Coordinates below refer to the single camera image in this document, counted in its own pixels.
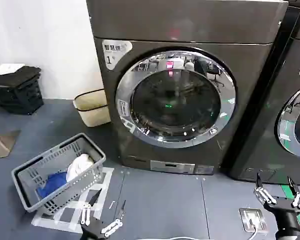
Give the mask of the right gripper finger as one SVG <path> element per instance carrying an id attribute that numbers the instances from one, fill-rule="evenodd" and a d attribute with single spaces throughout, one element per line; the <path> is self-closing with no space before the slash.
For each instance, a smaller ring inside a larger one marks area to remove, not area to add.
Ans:
<path id="1" fill-rule="evenodd" d="M 277 200 L 263 186 L 259 172 L 256 174 L 256 183 L 253 193 L 262 205 L 265 203 L 273 205 L 277 204 Z"/>
<path id="2" fill-rule="evenodd" d="M 291 190 L 291 193 L 293 195 L 293 201 L 291 203 L 291 206 L 293 208 L 300 208 L 300 189 L 298 185 L 291 179 L 290 176 L 287 177 L 288 180 L 288 186 Z"/>

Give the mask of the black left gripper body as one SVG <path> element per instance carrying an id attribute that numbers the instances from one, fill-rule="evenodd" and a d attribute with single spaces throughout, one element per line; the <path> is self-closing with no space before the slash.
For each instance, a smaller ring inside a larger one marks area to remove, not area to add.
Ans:
<path id="1" fill-rule="evenodd" d="M 102 240 L 103 221 L 97 218 L 90 218 L 90 224 L 81 224 L 82 236 L 80 240 Z"/>

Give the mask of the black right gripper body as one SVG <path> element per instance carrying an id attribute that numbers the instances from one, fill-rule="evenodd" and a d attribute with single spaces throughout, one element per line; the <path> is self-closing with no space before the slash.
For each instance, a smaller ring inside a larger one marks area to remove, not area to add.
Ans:
<path id="1" fill-rule="evenodd" d="M 279 230 L 300 230 L 298 221 L 300 209 L 292 206 L 293 199 L 279 196 L 275 196 L 274 199 L 276 200 L 276 204 L 266 201 L 263 207 L 274 215 L 277 228 Z"/>

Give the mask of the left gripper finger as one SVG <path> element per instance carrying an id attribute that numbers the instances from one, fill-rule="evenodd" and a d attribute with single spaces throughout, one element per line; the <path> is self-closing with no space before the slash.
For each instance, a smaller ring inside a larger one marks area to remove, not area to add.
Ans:
<path id="1" fill-rule="evenodd" d="M 88 203 L 85 203 L 83 205 L 82 211 L 81 211 L 81 225 L 89 225 L 90 224 L 90 216 L 91 216 L 91 208 L 98 200 L 100 194 L 102 192 L 102 189 L 100 189 L 91 199 Z"/>
<path id="2" fill-rule="evenodd" d="M 123 202 L 121 208 L 119 209 L 119 212 L 115 220 L 101 230 L 100 233 L 103 234 L 105 237 L 110 237 L 119 228 L 123 226 L 122 220 L 123 217 L 125 216 L 125 205 L 126 205 L 126 200 Z"/>

